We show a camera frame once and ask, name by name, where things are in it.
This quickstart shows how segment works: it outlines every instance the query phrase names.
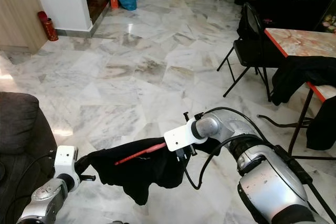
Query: chair leg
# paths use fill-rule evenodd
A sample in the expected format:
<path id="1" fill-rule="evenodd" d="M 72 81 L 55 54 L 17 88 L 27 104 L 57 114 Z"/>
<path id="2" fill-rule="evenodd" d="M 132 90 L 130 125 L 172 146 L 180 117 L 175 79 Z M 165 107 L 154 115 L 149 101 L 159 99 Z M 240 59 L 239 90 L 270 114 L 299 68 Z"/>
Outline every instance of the chair leg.
<path id="1" fill-rule="evenodd" d="M 227 58 L 229 57 L 229 55 L 232 53 L 234 47 L 231 47 L 229 53 L 225 56 L 224 60 L 222 61 L 222 63 L 219 65 L 219 67 L 217 68 L 217 71 L 219 71 L 222 67 L 222 65 L 224 64 L 224 62 L 227 60 Z"/>
<path id="2" fill-rule="evenodd" d="M 266 92 L 267 92 L 267 99 L 270 102 L 271 101 L 271 95 L 269 93 L 269 86 L 268 86 L 268 79 L 267 79 L 266 68 L 262 68 L 262 70 L 264 72 L 265 86 L 266 86 Z"/>
<path id="3" fill-rule="evenodd" d="M 247 70 L 249 70 L 250 67 L 245 68 L 245 70 L 243 71 L 243 73 L 240 74 L 240 76 L 237 78 L 237 80 L 234 81 L 234 83 L 231 85 L 231 87 L 225 92 L 225 94 L 223 95 L 223 97 L 226 97 L 227 94 L 229 94 L 229 92 L 231 91 L 231 89 L 238 83 L 238 81 L 244 76 L 244 74 L 247 72 Z"/>
<path id="4" fill-rule="evenodd" d="M 229 66 L 229 70 L 230 70 L 230 73 L 231 73 L 232 79 L 233 79 L 233 81 L 235 81 L 236 79 L 235 79 L 235 77 L 234 77 L 234 75 L 233 75 L 233 72 L 232 72 L 232 68 L 231 68 L 231 65 L 230 65 L 229 59 L 227 59 L 227 65 Z"/>
<path id="5" fill-rule="evenodd" d="M 306 115 L 306 112 L 308 110 L 309 103 L 311 101 L 311 98 L 312 98 L 313 94 L 314 94 L 314 91 L 312 89 L 309 89 L 306 101 L 304 102 L 304 105 L 303 105 L 303 108 L 302 108 L 302 111 L 301 111 L 301 114 L 300 114 L 300 118 L 299 118 L 299 121 L 298 121 L 298 126 L 295 128 L 292 139 L 290 140 L 290 143 L 289 143 L 289 147 L 288 147 L 288 154 L 289 155 L 292 155 L 294 144 L 296 142 L 296 138 L 299 135 L 299 131 L 300 131 L 300 128 L 302 126 L 302 122 L 305 119 L 304 116 Z"/>

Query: black jacket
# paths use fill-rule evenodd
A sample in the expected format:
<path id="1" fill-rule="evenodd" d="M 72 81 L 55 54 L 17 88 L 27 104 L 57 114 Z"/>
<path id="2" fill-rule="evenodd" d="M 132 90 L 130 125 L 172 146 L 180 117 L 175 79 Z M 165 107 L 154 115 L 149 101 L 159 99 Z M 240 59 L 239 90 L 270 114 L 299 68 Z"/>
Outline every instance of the black jacket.
<path id="1" fill-rule="evenodd" d="M 325 100 L 319 113 L 309 124 L 307 135 L 307 148 L 314 150 L 328 150 L 335 143 L 336 125 L 336 97 Z"/>
<path id="2" fill-rule="evenodd" d="M 305 82 L 336 87 L 336 58 L 323 56 L 288 56 L 272 78 L 272 102 L 288 102 Z"/>
<path id="3" fill-rule="evenodd" d="M 89 165 L 92 165 L 103 184 L 122 186 L 124 192 L 138 205 L 144 205 L 148 199 L 148 188 L 152 183 L 165 188 L 174 188 L 182 182 L 184 169 L 177 161 L 176 153 L 170 152 L 165 147 L 120 165 L 114 165 L 114 163 L 161 143 L 164 143 L 163 137 L 148 138 L 108 150 L 92 152 L 77 161 L 75 169 L 78 174 L 81 174 Z M 209 138 L 203 144 L 194 144 L 194 148 L 211 153 L 218 144 L 219 141 Z M 186 152 L 186 155 L 189 160 L 190 153 Z"/>

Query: gray sofa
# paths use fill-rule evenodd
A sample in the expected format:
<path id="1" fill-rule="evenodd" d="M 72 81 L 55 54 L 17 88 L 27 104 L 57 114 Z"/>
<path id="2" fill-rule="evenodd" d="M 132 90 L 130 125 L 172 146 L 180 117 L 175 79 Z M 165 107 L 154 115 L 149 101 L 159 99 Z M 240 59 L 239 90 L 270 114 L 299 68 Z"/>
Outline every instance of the gray sofa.
<path id="1" fill-rule="evenodd" d="M 53 133 L 38 100 L 29 94 L 0 92 L 0 223 L 15 223 L 30 198 L 15 201 L 4 221 L 11 201 L 31 194 L 52 176 L 53 161 L 44 157 L 19 183 L 32 161 L 56 149 Z"/>

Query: table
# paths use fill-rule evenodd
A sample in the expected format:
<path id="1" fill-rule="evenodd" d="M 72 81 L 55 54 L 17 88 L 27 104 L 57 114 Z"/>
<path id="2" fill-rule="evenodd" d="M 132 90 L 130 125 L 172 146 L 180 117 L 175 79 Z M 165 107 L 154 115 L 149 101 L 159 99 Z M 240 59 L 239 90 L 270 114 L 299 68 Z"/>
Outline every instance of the table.
<path id="1" fill-rule="evenodd" d="M 265 34 L 276 45 L 276 47 L 287 57 L 292 56 L 326 56 L 336 58 L 336 34 L 320 33 L 316 31 L 301 31 L 279 28 L 266 28 Z M 324 102 L 326 99 L 336 95 L 336 88 L 328 85 L 314 86 L 307 82 L 310 90 L 300 114 L 298 123 L 296 124 L 291 142 L 289 144 L 288 153 L 291 155 L 294 143 L 302 128 L 303 121 L 313 93 Z M 295 158 L 305 159 L 329 159 L 336 160 L 332 157 L 302 157 Z"/>

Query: marble floor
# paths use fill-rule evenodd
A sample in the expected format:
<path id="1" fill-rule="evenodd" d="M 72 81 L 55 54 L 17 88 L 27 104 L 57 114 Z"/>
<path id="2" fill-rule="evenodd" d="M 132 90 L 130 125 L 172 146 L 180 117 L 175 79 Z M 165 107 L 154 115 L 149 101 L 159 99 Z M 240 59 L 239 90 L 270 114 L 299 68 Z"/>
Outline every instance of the marble floor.
<path id="1" fill-rule="evenodd" d="M 184 124 L 183 112 L 216 106 L 245 113 L 274 144 L 287 148 L 293 129 L 279 129 L 256 117 L 295 121 L 308 89 L 287 104 L 267 102 L 260 77 L 251 70 L 223 98 L 232 79 L 227 65 L 216 71 L 237 38 L 240 7 L 233 0 L 138 0 L 138 9 L 109 11 L 91 39 L 59 37 L 35 55 L 0 51 L 0 90 L 35 95 L 57 144 L 76 145 L 83 156 L 145 137 L 162 136 Z M 236 75 L 242 71 L 230 57 Z M 315 114 L 321 102 L 314 97 Z M 305 148 L 302 131 L 296 154 Z M 336 155 L 333 148 L 319 155 Z M 196 179 L 206 154 L 193 157 L 188 170 Z M 336 211 L 336 163 L 300 161 L 320 193 Z M 86 174 L 96 174 L 90 167 Z M 236 192 L 239 175 L 227 151 L 216 157 L 195 191 L 185 179 L 174 189 L 151 185 L 148 203 L 138 206 L 121 187 L 83 182 L 71 193 L 56 223 L 130 224 L 254 223 Z M 311 196 L 324 217 L 326 213 Z"/>

